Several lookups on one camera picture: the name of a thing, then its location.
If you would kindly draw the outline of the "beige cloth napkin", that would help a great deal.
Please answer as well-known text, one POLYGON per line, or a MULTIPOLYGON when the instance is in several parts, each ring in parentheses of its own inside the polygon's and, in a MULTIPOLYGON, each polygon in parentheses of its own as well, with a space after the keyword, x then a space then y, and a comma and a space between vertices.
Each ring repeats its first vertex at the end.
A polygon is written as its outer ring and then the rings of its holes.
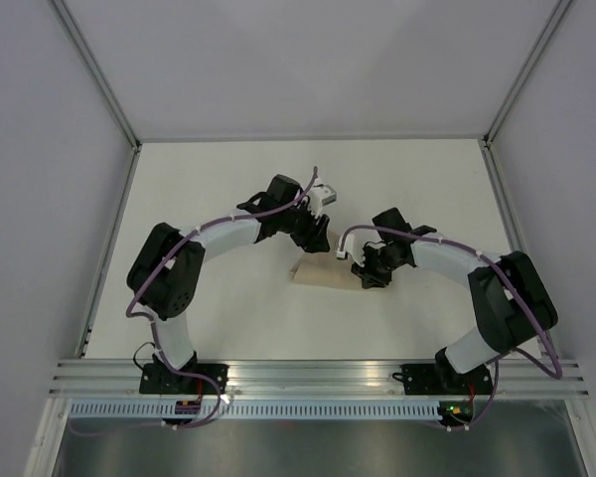
POLYGON ((339 238, 335 232, 328 231, 328 252, 304 252, 289 271, 290 281, 300 285, 362 291, 361 280, 352 273, 353 260, 349 257, 337 258, 339 238))

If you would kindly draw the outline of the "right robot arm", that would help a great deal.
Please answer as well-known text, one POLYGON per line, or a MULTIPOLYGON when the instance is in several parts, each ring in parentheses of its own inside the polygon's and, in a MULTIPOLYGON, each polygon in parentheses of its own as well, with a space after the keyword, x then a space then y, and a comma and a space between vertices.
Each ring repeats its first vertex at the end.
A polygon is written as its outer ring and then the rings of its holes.
POLYGON ((432 377, 444 393, 459 392, 500 358, 518 353, 532 363, 536 357, 522 344, 538 338, 550 359, 544 373, 563 376, 559 358, 546 333, 558 322, 557 312, 530 257, 522 251, 484 252, 449 239, 427 225, 414 228, 399 209, 388 209, 372 220, 368 230, 377 242, 359 244, 359 226, 343 232, 336 255, 352 260, 351 272, 364 289, 385 288, 404 266, 438 273, 470 294, 476 319, 473 329, 438 351, 432 377))

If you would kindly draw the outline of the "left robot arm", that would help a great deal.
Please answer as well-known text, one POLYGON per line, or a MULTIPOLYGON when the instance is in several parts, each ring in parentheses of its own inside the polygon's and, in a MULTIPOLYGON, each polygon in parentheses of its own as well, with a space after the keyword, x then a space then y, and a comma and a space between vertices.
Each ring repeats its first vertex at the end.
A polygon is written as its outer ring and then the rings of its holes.
POLYGON ((156 225, 142 245, 126 278, 133 297, 128 318, 148 320, 153 360, 163 383, 184 394, 196 384, 197 352, 186 311, 195 296, 202 267, 210 260, 277 234, 288 235, 306 253, 330 250, 330 218, 324 208, 335 203, 334 188, 314 171, 309 184, 275 176, 266 190, 240 203, 224 217, 181 230, 156 225))

